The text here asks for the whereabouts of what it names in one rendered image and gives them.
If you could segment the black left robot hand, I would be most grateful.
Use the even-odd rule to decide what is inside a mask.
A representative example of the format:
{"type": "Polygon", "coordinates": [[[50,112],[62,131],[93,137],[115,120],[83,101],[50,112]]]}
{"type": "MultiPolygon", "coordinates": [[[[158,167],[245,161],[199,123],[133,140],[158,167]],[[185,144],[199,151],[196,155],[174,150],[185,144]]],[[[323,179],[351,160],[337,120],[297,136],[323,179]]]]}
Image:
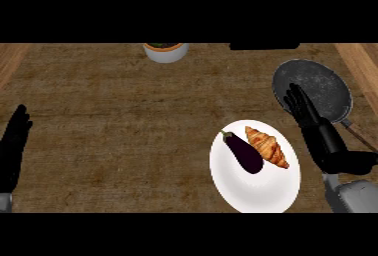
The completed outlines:
{"type": "Polygon", "coordinates": [[[24,148],[33,121],[21,104],[12,114],[0,139],[0,193],[12,193],[19,179],[24,148]]]}

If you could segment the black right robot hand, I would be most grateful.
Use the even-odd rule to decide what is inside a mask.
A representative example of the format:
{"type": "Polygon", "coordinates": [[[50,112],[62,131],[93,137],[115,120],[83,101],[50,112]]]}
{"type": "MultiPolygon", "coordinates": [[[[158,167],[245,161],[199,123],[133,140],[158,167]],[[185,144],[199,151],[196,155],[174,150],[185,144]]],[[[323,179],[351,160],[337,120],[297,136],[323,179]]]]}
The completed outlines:
{"type": "Polygon", "coordinates": [[[301,89],[291,83],[284,101],[298,124],[313,162],[326,174],[366,175],[378,165],[378,153],[351,151],[329,122],[320,116],[315,104],[301,89]]]}

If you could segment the dark grey frying pan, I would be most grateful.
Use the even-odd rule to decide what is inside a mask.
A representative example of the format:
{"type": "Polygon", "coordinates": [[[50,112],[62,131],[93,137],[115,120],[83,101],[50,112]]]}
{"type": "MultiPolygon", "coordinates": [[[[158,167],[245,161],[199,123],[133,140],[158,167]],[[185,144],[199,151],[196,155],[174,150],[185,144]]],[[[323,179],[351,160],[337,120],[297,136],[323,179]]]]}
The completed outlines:
{"type": "Polygon", "coordinates": [[[332,124],[340,123],[368,148],[378,153],[378,139],[362,126],[348,120],[353,97],[338,74],[325,65],[306,59],[292,59],[279,65],[273,73],[272,89],[286,112],[291,110],[284,97],[291,83],[304,90],[320,116],[332,124]]]}

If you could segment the white round plate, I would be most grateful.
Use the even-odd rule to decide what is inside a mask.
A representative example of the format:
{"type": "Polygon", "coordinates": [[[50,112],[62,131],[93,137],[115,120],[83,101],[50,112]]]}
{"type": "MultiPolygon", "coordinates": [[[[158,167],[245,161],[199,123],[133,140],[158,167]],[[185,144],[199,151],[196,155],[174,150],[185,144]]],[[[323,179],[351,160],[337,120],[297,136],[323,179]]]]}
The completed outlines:
{"type": "Polygon", "coordinates": [[[282,213],[291,207],[301,184],[295,150],[279,130],[257,120],[238,120],[217,130],[210,149],[210,172],[217,191],[242,213],[282,213]],[[279,167],[248,143],[245,127],[270,135],[288,167],[279,167]]]}

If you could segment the dark purple eggplant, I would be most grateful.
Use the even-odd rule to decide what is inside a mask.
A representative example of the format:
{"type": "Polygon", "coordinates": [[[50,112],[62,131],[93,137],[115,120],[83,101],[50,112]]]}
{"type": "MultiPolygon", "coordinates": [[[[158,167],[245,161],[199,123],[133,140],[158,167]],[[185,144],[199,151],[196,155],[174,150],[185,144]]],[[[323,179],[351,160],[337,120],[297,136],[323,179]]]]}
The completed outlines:
{"type": "Polygon", "coordinates": [[[250,174],[257,174],[264,164],[258,151],[233,132],[222,131],[222,135],[241,167],[250,174]]]}

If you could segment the golden brown croissant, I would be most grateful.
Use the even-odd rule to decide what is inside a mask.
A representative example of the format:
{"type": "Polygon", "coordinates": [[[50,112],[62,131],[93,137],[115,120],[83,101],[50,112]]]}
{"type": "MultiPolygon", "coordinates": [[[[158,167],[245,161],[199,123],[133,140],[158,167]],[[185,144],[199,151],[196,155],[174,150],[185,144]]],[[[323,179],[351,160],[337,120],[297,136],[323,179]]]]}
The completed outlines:
{"type": "Polygon", "coordinates": [[[288,168],[285,154],[281,149],[276,137],[267,133],[260,132],[250,126],[245,127],[245,134],[250,145],[258,151],[263,159],[281,168],[288,168]]]}

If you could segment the black flat object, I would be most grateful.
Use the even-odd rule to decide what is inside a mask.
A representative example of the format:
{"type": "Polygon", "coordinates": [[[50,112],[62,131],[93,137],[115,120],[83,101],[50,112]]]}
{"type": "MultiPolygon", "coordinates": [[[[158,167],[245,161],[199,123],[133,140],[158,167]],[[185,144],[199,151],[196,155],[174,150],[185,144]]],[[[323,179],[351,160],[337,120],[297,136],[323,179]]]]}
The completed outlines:
{"type": "Polygon", "coordinates": [[[230,50],[292,50],[297,49],[300,43],[230,43],[230,50]]]}

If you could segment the white plant pot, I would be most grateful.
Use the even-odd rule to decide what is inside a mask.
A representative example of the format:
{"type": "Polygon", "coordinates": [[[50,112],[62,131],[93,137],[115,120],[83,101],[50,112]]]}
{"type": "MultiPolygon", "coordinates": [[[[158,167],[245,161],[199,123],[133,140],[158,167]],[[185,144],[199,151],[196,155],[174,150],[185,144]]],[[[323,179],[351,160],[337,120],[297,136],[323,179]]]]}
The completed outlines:
{"type": "Polygon", "coordinates": [[[174,63],[185,57],[189,51],[189,44],[177,43],[168,48],[159,48],[145,43],[143,49],[145,49],[146,56],[152,61],[155,61],[157,63],[167,64],[167,63],[174,63]]]}

